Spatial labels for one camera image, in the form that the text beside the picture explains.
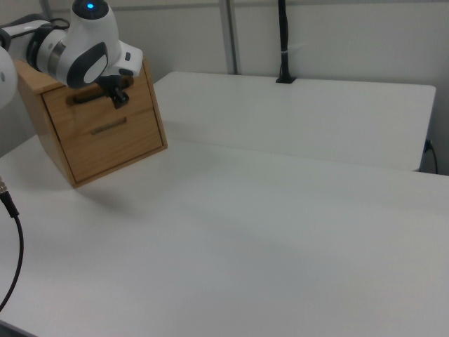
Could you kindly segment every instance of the drawer front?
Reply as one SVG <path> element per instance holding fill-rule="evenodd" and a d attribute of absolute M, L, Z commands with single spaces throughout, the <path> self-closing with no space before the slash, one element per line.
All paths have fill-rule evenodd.
<path fill-rule="evenodd" d="M 94 128 L 99 128 L 137 112 L 152 110 L 153 102 L 149 92 L 145 71 L 124 91 L 129 102 L 115 110 L 110 98 L 101 97 L 84 104 L 74 104 L 74 97 L 91 97 L 101 92 L 97 84 L 74 90 L 59 88 L 43 94 L 43 99 L 51 116 L 56 133 L 61 141 L 82 136 Z"/>
<path fill-rule="evenodd" d="M 61 141 L 75 180 L 93 177 L 162 146 L 154 110 L 119 117 Z"/>

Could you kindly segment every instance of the black cable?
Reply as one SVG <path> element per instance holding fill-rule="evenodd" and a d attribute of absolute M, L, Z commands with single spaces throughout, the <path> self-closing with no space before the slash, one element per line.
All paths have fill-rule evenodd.
<path fill-rule="evenodd" d="M 17 230 L 19 232 L 19 261 L 17 264 L 17 268 L 15 269 L 13 283 L 11 283 L 11 286 L 9 287 L 6 297 L 0 304 L 0 312 L 1 312 L 14 291 L 15 285 L 17 284 L 17 280 L 19 278 L 20 270 L 22 269 L 24 242 L 23 242 L 22 225 L 20 224 L 19 220 L 19 212 L 16 209 L 15 204 L 13 202 L 13 198 L 11 198 L 11 195 L 8 192 L 8 188 L 6 187 L 1 177 L 0 177 L 0 200 L 5 205 L 6 210 L 8 211 L 10 217 L 15 220 L 15 224 L 17 225 Z"/>
<path fill-rule="evenodd" d="M 56 19 L 51 19 L 50 20 L 50 22 L 51 23 L 54 23 L 54 22 L 57 22 L 57 21 L 63 21 L 66 25 L 65 26 L 58 26 L 58 25 L 56 25 L 56 29 L 69 29 L 70 28 L 70 21 L 69 20 L 66 20 L 66 19 L 64 19 L 64 18 L 56 18 Z"/>
<path fill-rule="evenodd" d="M 0 304 L 0 312 L 3 310 L 3 308 L 5 307 L 5 305 L 8 302 L 9 298 L 13 294 L 15 285 L 17 284 L 17 280 L 19 279 L 20 270 L 22 269 L 23 250 L 24 250 L 23 231 L 22 231 L 22 225 L 20 224 L 19 217 L 16 216 L 14 218 L 14 220 L 15 220 L 15 224 L 17 225 L 17 230 L 19 232 L 19 260 L 18 260 L 17 268 L 15 270 L 13 283 L 11 283 L 8 293 L 6 294 L 5 298 L 3 299 L 3 302 L 1 302 L 1 304 Z"/>
<path fill-rule="evenodd" d="M 434 146 L 432 144 L 430 144 L 429 149 L 432 151 L 432 153 L 434 154 L 434 160 L 435 160 L 435 174 L 438 174 L 438 160 L 436 159 L 436 153 L 435 153 L 435 149 Z"/>

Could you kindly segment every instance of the table surface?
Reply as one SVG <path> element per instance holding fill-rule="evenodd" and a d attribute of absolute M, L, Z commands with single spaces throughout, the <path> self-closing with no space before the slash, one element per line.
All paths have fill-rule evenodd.
<path fill-rule="evenodd" d="M 173 72 L 156 93 L 172 138 L 415 171 L 435 88 Z"/>
<path fill-rule="evenodd" d="M 0 319 L 38 337 L 447 335 L 448 177 L 173 131 L 77 190 L 37 137 L 0 159 L 25 233 Z M 0 218 L 7 289 L 18 243 Z"/>

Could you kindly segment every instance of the wooden box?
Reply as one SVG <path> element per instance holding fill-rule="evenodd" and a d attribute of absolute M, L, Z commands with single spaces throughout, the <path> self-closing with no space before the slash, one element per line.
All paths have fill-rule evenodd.
<path fill-rule="evenodd" d="M 167 148 L 147 61 L 129 77 L 129 102 L 116 110 L 97 84 L 74 90 L 24 62 L 15 63 L 19 92 L 41 144 L 74 187 L 82 186 Z"/>

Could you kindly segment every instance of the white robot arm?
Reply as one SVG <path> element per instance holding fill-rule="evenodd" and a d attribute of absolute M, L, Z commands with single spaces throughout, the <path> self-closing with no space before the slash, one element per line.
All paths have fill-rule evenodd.
<path fill-rule="evenodd" d="M 68 32 L 68 27 L 36 14 L 0 26 L 0 108 L 12 98 L 17 84 L 11 57 L 70 88 L 97 82 L 116 109 L 128 102 L 119 88 L 119 77 L 139 75 L 142 51 L 119 40 L 117 23 L 106 1 L 76 0 L 71 19 Z"/>

